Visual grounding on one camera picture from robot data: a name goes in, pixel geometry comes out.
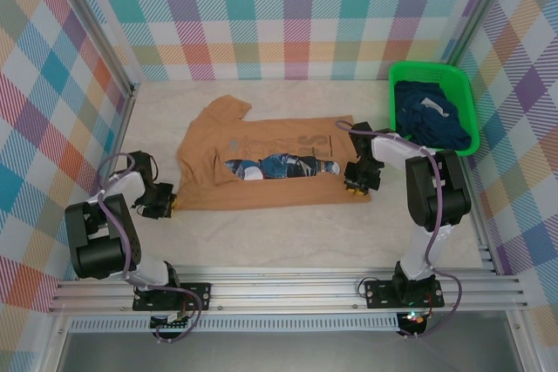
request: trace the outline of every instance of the t-shirt sleeve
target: t-shirt sleeve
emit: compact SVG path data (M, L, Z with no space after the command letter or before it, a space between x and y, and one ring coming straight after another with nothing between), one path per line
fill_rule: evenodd
M252 108L248 102L241 101L230 95L214 100L200 114L201 118L209 118L212 123L227 125L244 118L246 112Z

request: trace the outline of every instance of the colorful plaid backdrop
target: colorful plaid backdrop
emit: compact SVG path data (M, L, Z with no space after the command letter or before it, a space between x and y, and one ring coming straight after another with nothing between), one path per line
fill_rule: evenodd
M481 147L470 159L508 274L558 365L558 0L497 0L462 65Z
M27 371L58 280L63 222L90 196L124 94L66 0L0 0L0 370Z
M469 0L467 2L465 9L463 9L463 12L459 17L459 21L457 22L457 25L455 25L455 29L453 30L452 38L447 43L446 49L444 50L444 54L442 54L442 61L444 61L445 63L451 56L455 48L455 44L458 42L459 38L463 34L463 30L465 29L465 26L468 24L471 15L473 14L473 11L479 4L479 1L480 0Z
M468 0L90 1L123 64L150 80L386 78L395 61L438 61L471 9Z

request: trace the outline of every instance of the orange t-shirt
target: orange t-shirt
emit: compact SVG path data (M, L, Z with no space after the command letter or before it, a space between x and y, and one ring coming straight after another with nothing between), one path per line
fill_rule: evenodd
M344 168L348 161L356 161L357 155L349 134L338 129L335 122L352 122L351 116L243 121L251 107L232 96L223 96L190 124L177 152L181 169L177 209L250 209L370 200L370 195L357 196L344 186ZM262 169L263 178L268 178L263 160L285 154L290 163L305 156L336 162L338 174L319 172L318 162L318 173L307 177L244 180L226 164L249 160L254 170ZM300 166L290 168L302 170Z

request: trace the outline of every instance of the printed graphic on shirt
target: printed graphic on shirt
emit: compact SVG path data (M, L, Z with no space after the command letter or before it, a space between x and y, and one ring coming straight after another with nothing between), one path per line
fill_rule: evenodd
M333 156L333 145L330 135L301 135L295 139L274 139L258 141L244 137L243 139L230 139L228 149L231 152L241 152L243 156L261 156L287 152L301 156L314 156L318 159L327 159Z
M287 152L271 154L259 161L232 159L225 162L232 173L243 180L304 178L320 172L339 174L336 161L320 160L314 156L296 156Z

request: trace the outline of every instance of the beige table surface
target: beige table surface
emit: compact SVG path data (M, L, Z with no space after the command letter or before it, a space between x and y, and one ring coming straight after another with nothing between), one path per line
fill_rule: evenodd
M159 164L159 180L178 186L176 149L189 123L215 98L231 94L252 104L246 120L352 114L355 122L380 129L389 126L388 92L384 81L148 82L139 90L122 151L149 152ZM368 204L176 211L170 220L131 212L144 252L189 266L393 267L414 227L405 176L390 167ZM481 267L468 216L439 266Z

